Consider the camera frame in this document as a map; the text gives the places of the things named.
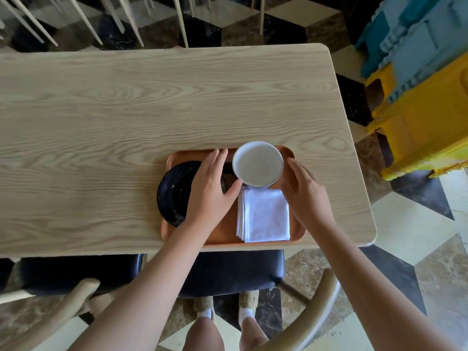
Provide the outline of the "person's right hand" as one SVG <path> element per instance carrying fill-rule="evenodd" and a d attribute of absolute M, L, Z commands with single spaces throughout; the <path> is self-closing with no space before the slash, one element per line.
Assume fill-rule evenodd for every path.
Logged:
<path fill-rule="evenodd" d="M 337 224 L 325 187 L 320 182 L 299 187 L 297 179 L 296 182 L 293 185 L 292 181 L 282 179 L 280 188 L 298 221 L 311 234 L 335 229 Z"/>

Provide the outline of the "person's left hand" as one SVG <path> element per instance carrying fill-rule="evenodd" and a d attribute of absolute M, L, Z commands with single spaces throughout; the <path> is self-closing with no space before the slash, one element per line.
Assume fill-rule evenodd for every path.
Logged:
<path fill-rule="evenodd" d="M 228 149 L 215 149 L 202 161 L 191 185 L 184 225 L 205 240 L 230 210 L 223 206 L 221 174 Z"/>

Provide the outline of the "person's left forearm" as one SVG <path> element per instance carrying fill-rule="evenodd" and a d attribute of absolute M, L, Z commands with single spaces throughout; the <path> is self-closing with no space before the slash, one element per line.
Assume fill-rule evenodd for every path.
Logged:
<path fill-rule="evenodd" d="M 155 351 L 197 255 L 217 223 L 186 220 L 68 351 Z"/>

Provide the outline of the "person's right forearm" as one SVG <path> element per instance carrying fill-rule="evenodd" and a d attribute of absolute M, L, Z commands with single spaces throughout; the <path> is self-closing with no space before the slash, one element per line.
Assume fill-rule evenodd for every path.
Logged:
<path fill-rule="evenodd" d="M 334 220 L 302 224 L 324 253 L 375 351 L 460 351 Z"/>

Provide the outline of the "white round bowl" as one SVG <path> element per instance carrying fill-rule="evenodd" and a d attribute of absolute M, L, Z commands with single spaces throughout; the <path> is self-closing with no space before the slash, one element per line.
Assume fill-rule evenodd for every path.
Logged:
<path fill-rule="evenodd" d="M 232 167 L 234 174 L 244 185 L 267 188 L 283 175 L 284 159 L 272 144 L 253 141 L 243 144 L 235 151 Z"/>

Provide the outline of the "white folded napkin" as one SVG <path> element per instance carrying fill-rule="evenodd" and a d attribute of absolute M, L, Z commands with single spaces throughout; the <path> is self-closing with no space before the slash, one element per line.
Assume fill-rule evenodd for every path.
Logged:
<path fill-rule="evenodd" d="M 243 186 L 236 235 L 245 243 L 289 241 L 289 205 L 280 189 Z"/>

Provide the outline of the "orange-brown serving tray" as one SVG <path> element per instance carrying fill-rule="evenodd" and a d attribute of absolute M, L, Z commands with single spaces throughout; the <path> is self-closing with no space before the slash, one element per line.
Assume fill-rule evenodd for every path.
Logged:
<path fill-rule="evenodd" d="M 293 151 L 286 147 L 286 146 L 276 146 L 276 148 L 280 151 L 280 153 L 283 156 L 283 159 L 287 158 L 294 158 L 294 153 Z M 228 157 L 227 157 L 227 162 L 232 161 L 232 157 L 237 150 L 237 148 L 229 148 L 228 149 Z M 178 165 L 182 162 L 189 161 L 189 160 L 200 160 L 202 161 L 205 159 L 205 157 L 208 155 L 210 152 L 209 149 L 198 149 L 198 150 L 187 150 L 187 151 L 177 151 L 169 155 L 167 159 L 167 165 L 166 165 L 166 170 L 167 172 L 173 168 L 175 165 Z M 294 177 L 293 177 L 293 171 L 289 166 L 286 166 L 284 169 L 284 174 L 283 176 L 287 178 L 289 181 L 292 181 L 294 185 L 297 185 L 297 182 L 294 182 Z M 225 176 L 225 179 L 227 181 L 228 188 L 230 188 L 231 184 L 235 181 L 235 176 L 230 176 L 227 175 Z M 237 201 L 236 203 L 230 208 L 228 213 L 233 213 L 236 214 L 237 218 Z M 288 241 L 278 241 L 278 242 L 260 242 L 260 243 L 254 243 L 253 246 L 273 246 L 274 243 L 277 245 L 279 244 L 280 247 L 282 246 L 287 246 L 287 245 L 292 245 L 293 242 L 295 243 L 296 241 L 299 241 L 302 239 L 306 233 L 305 227 L 295 218 L 293 213 L 290 211 L 289 213 L 290 217 L 290 239 Z M 162 223 L 161 223 L 161 228 L 164 228 L 164 219 L 162 218 Z M 169 232 L 169 235 L 166 235 L 165 232 L 161 232 L 161 238 L 163 241 L 167 241 L 167 239 L 172 235 L 174 232 Z M 220 224 L 215 228 L 215 230 L 211 233 L 209 236 L 207 242 L 205 243 L 204 247 L 208 249 L 214 249 L 214 248 L 220 248 L 220 247 L 226 247 L 227 250 L 245 250 L 247 248 L 243 247 L 244 242 L 237 237 L 236 231 L 223 231 L 223 227 L 220 226 Z"/>

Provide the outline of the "black round plate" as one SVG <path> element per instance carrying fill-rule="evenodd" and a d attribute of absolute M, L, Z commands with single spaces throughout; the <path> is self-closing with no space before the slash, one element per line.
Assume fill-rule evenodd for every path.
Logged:
<path fill-rule="evenodd" d="M 200 160 L 189 160 L 175 165 L 162 178 L 157 190 L 157 206 L 162 218 L 164 228 L 161 232 L 169 235 L 176 227 L 185 221 L 191 193 L 191 185 L 201 166 Z M 228 190 L 225 176 L 234 176 L 232 162 L 226 162 L 221 174 L 221 189 L 223 193 Z M 220 226 L 223 231 L 236 231 L 236 214 L 226 214 Z"/>

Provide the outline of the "black cushioned wooden chair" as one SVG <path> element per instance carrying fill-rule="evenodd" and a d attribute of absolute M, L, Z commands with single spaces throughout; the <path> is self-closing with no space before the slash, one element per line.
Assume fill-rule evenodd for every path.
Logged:
<path fill-rule="evenodd" d="M 110 254 L 22 258 L 21 288 L 0 293 L 0 305 L 37 296 L 64 296 L 37 324 L 0 346 L 0 351 L 32 351 L 76 317 L 96 296 L 130 283 L 145 255 Z"/>
<path fill-rule="evenodd" d="M 179 292 L 179 298 L 243 293 L 276 287 L 305 309 L 283 332 L 253 351 L 302 351 L 321 328 L 336 301 L 340 283 L 323 271 L 312 298 L 284 281 L 283 250 L 200 252 Z"/>

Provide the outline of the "person's right beige shoe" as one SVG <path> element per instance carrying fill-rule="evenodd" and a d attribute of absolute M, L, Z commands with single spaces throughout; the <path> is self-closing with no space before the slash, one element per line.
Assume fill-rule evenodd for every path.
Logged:
<path fill-rule="evenodd" d="M 238 323 L 243 325 L 245 318 L 255 317 L 259 301 L 259 290 L 247 291 L 239 294 Z"/>

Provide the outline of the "person's beige shoe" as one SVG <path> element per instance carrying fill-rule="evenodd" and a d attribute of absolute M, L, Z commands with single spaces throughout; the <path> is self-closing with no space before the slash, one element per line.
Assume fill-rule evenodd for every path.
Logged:
<path fill-rule="evenodd" d="M 213 296 L 194 298 L 194 310 L 197 318 L 208 318 L 214 320 L 214 299 Z"/>
<path fill-rule="evenodd" d="M 243 325 L 245 318 L 255 317 L 259 301 L 259 290 L 247 291 L 239 294 L 238 323 Z"/>

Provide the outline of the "person's left beige shoe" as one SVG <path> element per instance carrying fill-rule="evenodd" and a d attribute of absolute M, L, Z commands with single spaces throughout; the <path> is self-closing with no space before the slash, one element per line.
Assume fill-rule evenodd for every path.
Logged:
<path fill-rule="evenodd" d="M 213 296 L 194 298 L 194 310 L 197 318 L 208 318 L 214 320 L 214 299 Z"/>

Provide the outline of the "yellow plastic stool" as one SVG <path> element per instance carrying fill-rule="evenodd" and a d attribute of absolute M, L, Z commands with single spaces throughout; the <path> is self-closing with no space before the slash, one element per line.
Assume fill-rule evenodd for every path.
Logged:
<path fill-rule="evenodd" d="M 366 131 L 382 130 L 393 163 L 380 176 L 392 181 L 405 174 L 432 171 L 430 178 L 468 169 L 468 52 L 389 103 L 396 89 L 391 63 L 365 82 L 381 81 L 384 101 L 371 113 Z"/>

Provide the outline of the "person's right leg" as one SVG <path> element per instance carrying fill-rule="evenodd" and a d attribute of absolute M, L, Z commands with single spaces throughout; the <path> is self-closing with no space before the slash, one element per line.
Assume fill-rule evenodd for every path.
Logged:
<path fill-rule="evenodd" d="M 254 317 L 248 316 L 241 324 L 240 351 L 252 351 L 253 349 L 269 341 Z"/>

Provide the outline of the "person's leg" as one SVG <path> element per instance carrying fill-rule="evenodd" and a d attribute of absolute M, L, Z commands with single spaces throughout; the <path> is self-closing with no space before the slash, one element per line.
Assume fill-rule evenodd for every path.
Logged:
<path fill-rule="evenodd" d="M 240 351 L 252 351 L 253 349 L 269 341 L 254 317 L 248 316 L 241 324 Z"/>
<path fill-rule="evenodd" d="M 188 330 L 182 351 L 225 351 L 224 341 L 214 321 L 199 317 Z"/>

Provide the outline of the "person's left leg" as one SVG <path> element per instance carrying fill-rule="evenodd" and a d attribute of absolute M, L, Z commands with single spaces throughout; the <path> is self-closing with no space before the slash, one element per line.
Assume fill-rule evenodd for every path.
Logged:
<path fill-rule="evenodd" d="M 199 317 L 188 330 L 182 351 L 225 351 L 224 341 L 214 321 Z"/>

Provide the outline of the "teal plastic stool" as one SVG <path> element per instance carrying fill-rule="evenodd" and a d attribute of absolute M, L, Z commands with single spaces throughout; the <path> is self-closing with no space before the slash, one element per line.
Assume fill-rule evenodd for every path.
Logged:
<path fill-rule="evenodd" d="M 375 11 L 371 20 L 366 24 L 360 35 L 355 49 L 366 47 L 368 58 L 360 70 L 361 77 L 367 79 L 378 69 L 379 63 L 385 56 L 380 49 L 383 40 L 399 23 L 398 18 L 410 0 L 383 0 Z"/>

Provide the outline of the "group of white chair legs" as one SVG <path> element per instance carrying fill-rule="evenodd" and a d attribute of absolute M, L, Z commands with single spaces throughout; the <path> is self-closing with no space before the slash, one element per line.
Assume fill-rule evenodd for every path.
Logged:
<path fill-rule="evenodd" d="M 252 17 L 264 34 L 266 0 L 0 0 L 1 52 L 217 46 L 221 29 Z"/>

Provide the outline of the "light blue plastic stool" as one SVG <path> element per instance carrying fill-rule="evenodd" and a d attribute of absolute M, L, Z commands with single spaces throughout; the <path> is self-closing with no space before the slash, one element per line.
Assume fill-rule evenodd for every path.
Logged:
<path fill-rule="evenodd" d="M 380 44 L 392 64 L 389 104 L 468 51 L 468 0 L 410 0 Z"/>

